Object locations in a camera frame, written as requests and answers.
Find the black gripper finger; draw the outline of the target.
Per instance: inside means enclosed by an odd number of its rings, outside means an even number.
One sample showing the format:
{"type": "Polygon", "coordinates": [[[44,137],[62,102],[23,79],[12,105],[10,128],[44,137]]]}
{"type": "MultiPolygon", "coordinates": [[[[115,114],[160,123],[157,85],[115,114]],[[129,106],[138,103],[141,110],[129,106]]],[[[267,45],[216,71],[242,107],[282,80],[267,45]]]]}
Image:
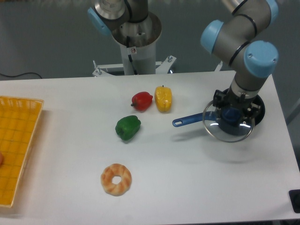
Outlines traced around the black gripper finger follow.
{"type": "Polygon", "coordinates": [[[213,96],[213,106],[219,109],[226,106],[226,93],[216,90],[213,96]]]}
{"type": "Polygon", "coordinates": [[[254,123],[259,123],[261,121],[261,107],[259,105],[251,104],[249,107],[244,108],[242,111],[247,121],[254,123]]]}

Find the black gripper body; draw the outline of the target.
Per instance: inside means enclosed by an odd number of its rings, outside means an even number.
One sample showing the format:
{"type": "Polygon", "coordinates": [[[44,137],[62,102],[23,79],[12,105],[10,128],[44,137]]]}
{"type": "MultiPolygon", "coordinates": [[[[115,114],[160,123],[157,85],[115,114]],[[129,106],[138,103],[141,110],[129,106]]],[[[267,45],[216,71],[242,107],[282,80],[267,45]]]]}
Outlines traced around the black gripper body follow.
{"type": "Polygon", "coordinates": [[[236,96],[231,90],[224,90],[226,93],[226,106],[222,108],[235,108],[239,110],[242,115],[243,109],[249,107],[251,104],[258,104],[258,96],[256,95],[254,98],[245,98],[243,95],[241,97],[236,96]]]}

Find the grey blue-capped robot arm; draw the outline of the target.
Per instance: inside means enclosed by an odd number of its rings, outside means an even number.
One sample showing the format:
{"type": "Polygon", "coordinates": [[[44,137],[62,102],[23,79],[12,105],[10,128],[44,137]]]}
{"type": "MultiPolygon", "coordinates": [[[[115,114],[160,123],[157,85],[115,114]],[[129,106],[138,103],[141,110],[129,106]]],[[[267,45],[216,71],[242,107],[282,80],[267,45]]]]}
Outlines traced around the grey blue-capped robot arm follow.
{"type": "MultiPolygon", "coordinates": [[[[265,109],[258,92],[278,61],[276,47],[255,37],[278,15],[274,0],[225,0],[232,19],[212,21],[203,31],[202,47],[235,70],[227,91],[216,91],[213,104],[229,123],[247,119],[258,124],[265,109]]],[[[162,32],[146,0],[97,0],[88,9],[95,28],[119,44],[126,75],[156,72],[156,41],[162,32]]]]}

